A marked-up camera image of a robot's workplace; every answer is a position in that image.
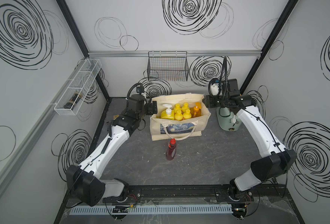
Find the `amber dish soap bottle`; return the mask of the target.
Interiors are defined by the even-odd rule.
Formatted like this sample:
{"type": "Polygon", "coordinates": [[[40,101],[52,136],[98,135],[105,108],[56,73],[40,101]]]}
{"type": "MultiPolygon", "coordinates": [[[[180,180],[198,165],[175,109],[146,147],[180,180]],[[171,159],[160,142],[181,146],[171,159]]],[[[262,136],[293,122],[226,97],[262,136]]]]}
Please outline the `amber dish soap bottle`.
{"type": "Polygon", "coordinates": [[[191,111],[192,118],[200,117],[202,115],[202,113],[201,113],[201,103],[196,102],[195,107],[191,108],[190,111],[191,111]]]}

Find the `red liquid bottle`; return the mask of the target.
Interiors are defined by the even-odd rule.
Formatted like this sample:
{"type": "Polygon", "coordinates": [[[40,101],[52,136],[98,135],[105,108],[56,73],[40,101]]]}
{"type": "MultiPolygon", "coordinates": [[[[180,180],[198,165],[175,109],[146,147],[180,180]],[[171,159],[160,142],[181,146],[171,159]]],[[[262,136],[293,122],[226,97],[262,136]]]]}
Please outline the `red liquid bottle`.
{"type": "Polygon", "coordinates": [[[176,155],[176,146],[177,146],[177,142],[175,139],[171,139],[169,144],[168,144],[168,150],[166,152],[166,158],[167,160],[171,161],[174,159],[175,155],[176,155]]]}

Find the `cream canvas shopping bag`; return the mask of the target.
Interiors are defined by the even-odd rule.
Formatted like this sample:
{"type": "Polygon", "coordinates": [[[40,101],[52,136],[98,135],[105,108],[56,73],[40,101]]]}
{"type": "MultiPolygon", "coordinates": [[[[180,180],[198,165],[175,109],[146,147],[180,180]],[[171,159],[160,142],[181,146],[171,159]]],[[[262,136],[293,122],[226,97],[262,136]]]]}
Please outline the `cream canvas shopping bag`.
{"type": "Polygon", "coordinates": [[[189,137],[201,136],[211,116],[208,108],[202,102],[204,98],[205,96],[203,94],[195,93],[154,97],[152,100],[157,102],[158,113],[150,117],[150,133],[152,140],[184,140],[189,137]],[[196,103],[200,103],[201,116],[182,121],[160,118],[161,112],[165,111],[167,108],[164,104],[170,104],[171,108],[174,108],[176,104],[183,106],[184,103],[188,103],[190,108],[195,107],[196,103]]]}

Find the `yellow pump soap bottle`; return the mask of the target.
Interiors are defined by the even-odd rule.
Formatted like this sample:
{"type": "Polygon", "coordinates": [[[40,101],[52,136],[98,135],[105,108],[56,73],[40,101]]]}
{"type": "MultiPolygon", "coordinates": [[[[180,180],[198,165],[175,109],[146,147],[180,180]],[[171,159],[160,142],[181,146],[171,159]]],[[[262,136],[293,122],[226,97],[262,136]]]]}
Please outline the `yellow pump soap bottle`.
{"type": "Polygon", "coordinates": [[[164,111],[161,112],[161,119],[170,119],[175,120],[175,112],[172,110],[171,104],[163,104],[163,106],[166,108],[164,111]]]}

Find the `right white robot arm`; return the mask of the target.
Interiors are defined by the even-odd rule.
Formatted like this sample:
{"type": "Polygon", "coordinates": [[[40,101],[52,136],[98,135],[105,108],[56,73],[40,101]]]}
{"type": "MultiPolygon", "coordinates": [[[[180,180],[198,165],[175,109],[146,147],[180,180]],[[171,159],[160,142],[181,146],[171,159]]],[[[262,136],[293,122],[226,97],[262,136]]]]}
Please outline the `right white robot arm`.
{"type": "Polygon", "coordinates": [[[227,57],[223,58],[219,78],[208,84],[209,94],[202,100],[208,108],[227,108],[247,128],[254,139],[261,159],[253,161],[249,170],[230,181],[229,198],[241,200],[246,191],[270,178],[287,174],[297,154],[275,136],[261,116],[250,95],[242,95],[236,79],[227,77],[227,57]]]}

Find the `orange bottle yellow cap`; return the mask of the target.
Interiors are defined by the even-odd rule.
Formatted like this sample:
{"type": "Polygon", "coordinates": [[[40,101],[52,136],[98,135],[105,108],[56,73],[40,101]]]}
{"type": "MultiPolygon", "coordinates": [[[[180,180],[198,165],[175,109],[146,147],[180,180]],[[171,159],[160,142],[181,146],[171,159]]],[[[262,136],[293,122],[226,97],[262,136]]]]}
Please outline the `orange bottle yellow cap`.
{"type": "Polygon", "coordinates": [[[182,121],[184,119],[182,110],[177,110],[174,115],[175,120],[182,121]]]}
{"type": "Polygon", "coordinates": [[[190,119],[192,118],[191,110],[186,109],[186,111],[183,113],[183,119],[190,119]]]}
{"type": "Polygon", "coordinates": [[[181,107],[182,113],[185,113],[187,109],[189,109],[189,104],[185,102],[184,105],[181,107]]]}
{"type": "Polygon", "coordinates": [[[182,108],[181,108],[180,104],[176,104],[174,106],[173,110],[174,110],[174,113],[178,113],[178,112],[182,113],[182,108]]]}

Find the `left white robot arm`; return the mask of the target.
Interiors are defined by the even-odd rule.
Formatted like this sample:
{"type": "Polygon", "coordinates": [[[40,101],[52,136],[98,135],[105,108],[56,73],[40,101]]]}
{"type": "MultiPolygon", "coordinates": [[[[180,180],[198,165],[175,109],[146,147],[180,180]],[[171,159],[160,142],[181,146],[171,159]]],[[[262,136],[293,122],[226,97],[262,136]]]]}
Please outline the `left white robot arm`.
{"type": "Polygon", "coordinates": [[[139,128],[146,115],[157,114],[157,102],[147,97],[141,83],[134,84],[126,97],[126,108],[108,125],[108,135],[80,165],[71,165],[66,171],[67,193],[81,203],[95,206],[102,198],[119,197],[125,182],[100,180],[103,171],[120,146],[139,128]]]}

